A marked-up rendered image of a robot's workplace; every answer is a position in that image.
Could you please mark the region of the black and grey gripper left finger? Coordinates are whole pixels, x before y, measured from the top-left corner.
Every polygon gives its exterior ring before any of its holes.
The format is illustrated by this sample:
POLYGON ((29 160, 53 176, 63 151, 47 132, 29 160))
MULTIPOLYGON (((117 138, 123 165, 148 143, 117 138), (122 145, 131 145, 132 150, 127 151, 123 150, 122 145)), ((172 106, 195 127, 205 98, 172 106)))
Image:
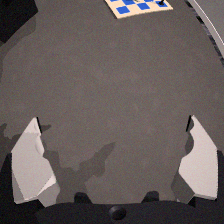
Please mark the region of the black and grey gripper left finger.
POLYGON ((57 204, 59 183, 44 147, 38 117, 33 117, 0 171, 0 224, 25 224, 39 210, 57 204), (38 133, 38 132, 39 133, 38 133))

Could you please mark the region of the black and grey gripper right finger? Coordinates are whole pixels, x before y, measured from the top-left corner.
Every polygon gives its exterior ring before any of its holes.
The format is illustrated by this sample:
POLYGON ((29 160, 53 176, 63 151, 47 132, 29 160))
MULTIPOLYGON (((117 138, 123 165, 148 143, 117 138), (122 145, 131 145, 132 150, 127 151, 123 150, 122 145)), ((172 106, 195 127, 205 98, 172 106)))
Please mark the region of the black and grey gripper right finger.
POLYGON ((194 115, 189 115, 183 157, 171 190, 176 199, 202 212, 211 224, 224 224, 224 156, 194 115))

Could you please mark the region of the blue and cream chessboard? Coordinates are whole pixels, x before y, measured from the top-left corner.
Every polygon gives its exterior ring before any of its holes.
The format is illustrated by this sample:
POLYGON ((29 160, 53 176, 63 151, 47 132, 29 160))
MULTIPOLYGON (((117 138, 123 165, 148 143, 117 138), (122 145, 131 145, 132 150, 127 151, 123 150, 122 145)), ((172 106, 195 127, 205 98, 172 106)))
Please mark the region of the blue and cream chessboard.
POLYGON ((164 0, 164 5, 160 5, 161 0, 105 0, 117 19, 122 19, 130 16, 173 10, 169 3, 164 0))

